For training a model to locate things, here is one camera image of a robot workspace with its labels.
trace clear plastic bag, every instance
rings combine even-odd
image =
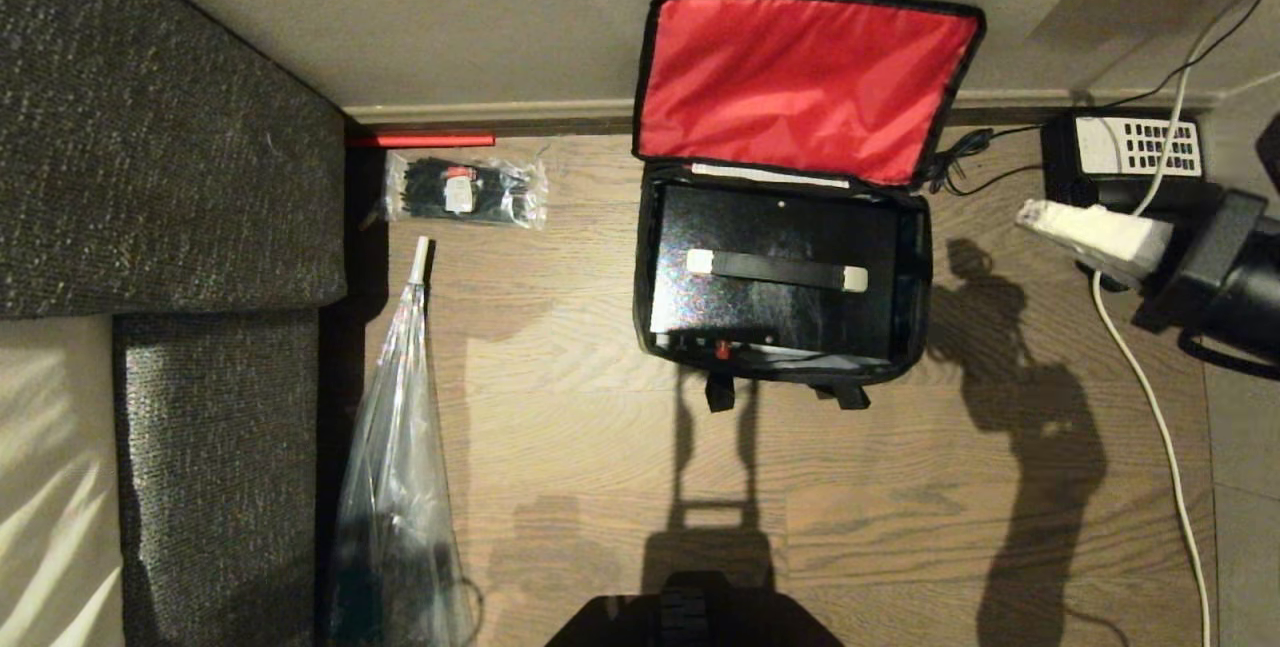
[[[387,152],[388,220],[436,218],[540,229],[547,223],[547,191],[541,152],[502,147]]]
[[[461,646],[474,637],[428,364],[428,243],[419,241],[356,422],[333,550],[332,646]]]

